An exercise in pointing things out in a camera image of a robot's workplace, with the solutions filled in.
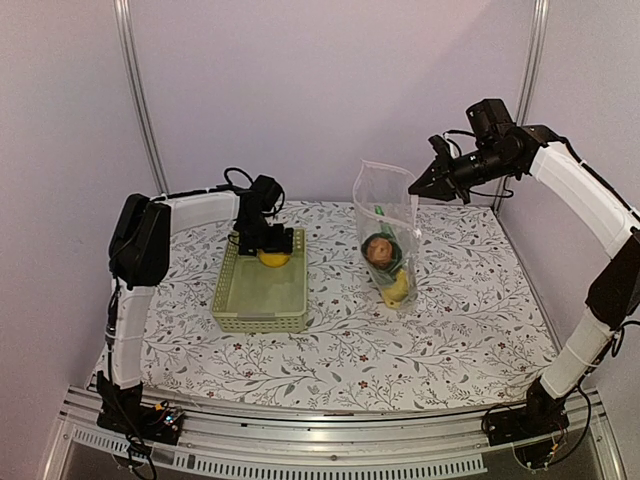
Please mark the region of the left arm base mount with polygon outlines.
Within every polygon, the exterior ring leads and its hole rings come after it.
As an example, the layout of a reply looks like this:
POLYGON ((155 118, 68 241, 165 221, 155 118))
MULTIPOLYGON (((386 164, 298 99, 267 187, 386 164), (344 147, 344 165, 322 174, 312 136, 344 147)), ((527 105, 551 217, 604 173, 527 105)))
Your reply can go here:
POLYGON ((170 407, 167 401, 144 405, 142 383, 121 388, 104 377, 98 380, 97 391, 102 399, 99 427, 152 442, 178 444, 184 422, 184 412, 179 407, 170 407))

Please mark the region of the clear zip top bag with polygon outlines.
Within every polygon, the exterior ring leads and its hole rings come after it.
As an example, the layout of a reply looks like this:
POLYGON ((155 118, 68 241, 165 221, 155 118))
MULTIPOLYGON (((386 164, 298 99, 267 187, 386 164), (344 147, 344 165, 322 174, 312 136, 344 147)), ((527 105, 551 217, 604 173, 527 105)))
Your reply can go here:
POLYGON ((352 188, 359 251, 383 302, 391 309, 417 297, 416 261, 421 231, 418 198, 408 170, 362 161, 352 188))

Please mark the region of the pale green plastic basket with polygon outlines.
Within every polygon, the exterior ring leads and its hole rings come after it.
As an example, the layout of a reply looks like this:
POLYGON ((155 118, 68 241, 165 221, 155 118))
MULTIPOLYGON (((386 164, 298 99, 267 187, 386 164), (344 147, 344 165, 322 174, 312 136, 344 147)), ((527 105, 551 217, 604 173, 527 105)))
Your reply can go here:
POLYGON ((224 332, 299 333, 308 319, 306 231, 293 231, 288 262, 272 268, 239 253, 238 234, 227 241, 219 270, 212 315, 224 332))

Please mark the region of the yellow green pear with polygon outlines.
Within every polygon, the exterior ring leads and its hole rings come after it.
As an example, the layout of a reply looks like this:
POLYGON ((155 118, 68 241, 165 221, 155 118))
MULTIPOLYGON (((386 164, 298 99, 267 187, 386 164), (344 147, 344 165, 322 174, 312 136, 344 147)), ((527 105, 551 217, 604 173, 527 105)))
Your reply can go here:
POLYGON ((389 308, 398 308, 409 294, 409 282, 404 269, 398 271, 395 281, 391 286, 381 290, 384 303, 389 308))

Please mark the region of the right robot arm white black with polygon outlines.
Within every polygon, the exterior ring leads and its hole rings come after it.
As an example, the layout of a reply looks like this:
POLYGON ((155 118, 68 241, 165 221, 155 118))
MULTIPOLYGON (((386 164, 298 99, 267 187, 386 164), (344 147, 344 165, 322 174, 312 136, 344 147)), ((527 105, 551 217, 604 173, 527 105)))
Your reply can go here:
POLYGON ((584 308, 557 358, 530 387, 534 398, 517 415, 517 427, 537 436, 552 424, 551 401, 566 397, 596 369, 639 305, 639 212, 599 176, 570 141, 543 125, 504 126, 476 141, 475 151, 454 157, 441 135, 430 137, 433 162, 410 186, 414 196, 469 202, 471 190, 491 180, 530 177, 575 217, 599 261, 587 283, 584 308))

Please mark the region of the light green cucumber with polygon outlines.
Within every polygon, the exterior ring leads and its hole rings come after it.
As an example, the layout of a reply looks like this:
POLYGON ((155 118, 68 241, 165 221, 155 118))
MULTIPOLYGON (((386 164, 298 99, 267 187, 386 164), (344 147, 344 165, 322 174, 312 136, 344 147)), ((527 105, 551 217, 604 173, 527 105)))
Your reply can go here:
POLYGON ((383 209, 379 205, 374 206, 374 211, 376 214, 376 218, 378 220, 378 224, 381 230, 381 234, 385 235, 389 238, 394 238, 394 232, 391 225, 384 219, 385 214, 383 209))

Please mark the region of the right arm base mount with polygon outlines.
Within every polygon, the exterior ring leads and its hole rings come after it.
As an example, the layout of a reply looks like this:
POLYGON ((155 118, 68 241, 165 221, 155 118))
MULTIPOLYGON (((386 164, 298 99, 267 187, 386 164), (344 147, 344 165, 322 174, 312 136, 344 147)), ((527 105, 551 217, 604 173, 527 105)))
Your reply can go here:
POLYGON ((522 442, 516 460, 530 470, 545 469, 556 459, 566 440, 569 419, 566 398, 554 399, 537 384, 526 394, 524 406, 498 404, 482 417, 481 429, 490 446, 522 442))

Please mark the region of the green white bok choy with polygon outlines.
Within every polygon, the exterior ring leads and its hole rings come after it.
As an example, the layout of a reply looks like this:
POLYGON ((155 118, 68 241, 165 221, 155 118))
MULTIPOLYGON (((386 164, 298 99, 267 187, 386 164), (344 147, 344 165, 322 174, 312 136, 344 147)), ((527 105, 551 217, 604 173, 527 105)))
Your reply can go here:
POLYGON ((370 235, 360 247, 369 272, 380 286, 391 286, 403 268, 403 253, 396 238, 380 232, 370 235))

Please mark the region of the brown shiitake mushroom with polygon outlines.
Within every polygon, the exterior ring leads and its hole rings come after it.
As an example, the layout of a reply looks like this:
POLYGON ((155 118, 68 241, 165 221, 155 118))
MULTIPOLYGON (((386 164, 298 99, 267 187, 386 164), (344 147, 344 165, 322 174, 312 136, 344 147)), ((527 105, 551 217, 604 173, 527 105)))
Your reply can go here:
POLYGON ((373 238, 366 250, 367 260, 378 268, 385 268, 393 260, 393 244, 386 238, 373 238))

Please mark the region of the yellow lemon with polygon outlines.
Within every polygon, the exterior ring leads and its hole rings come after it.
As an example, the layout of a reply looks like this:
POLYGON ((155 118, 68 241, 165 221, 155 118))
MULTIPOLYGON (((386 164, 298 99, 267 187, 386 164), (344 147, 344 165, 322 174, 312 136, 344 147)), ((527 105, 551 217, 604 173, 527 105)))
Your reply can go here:
POLYGON ((280 268, 289 262, 290 255, 286 253, 268 253, 259 250, 258 259, 263 265, 269 268, 280 268))

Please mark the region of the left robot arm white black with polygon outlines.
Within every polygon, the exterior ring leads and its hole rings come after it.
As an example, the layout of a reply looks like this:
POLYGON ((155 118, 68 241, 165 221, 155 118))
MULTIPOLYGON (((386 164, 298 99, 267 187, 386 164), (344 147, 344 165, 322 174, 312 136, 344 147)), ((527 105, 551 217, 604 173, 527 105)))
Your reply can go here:
POLYGON ((119 389, 142 382, 140 359, 147 310, 170 266, 174 234, 214 221, 234 222, 231 245, 244 255, 294 251, 295 230, 271 224, 274 201, 251 189, 194 190, 149 198, 130 195, 109 245, 112 295, 105 329, 105 376, 119 389))

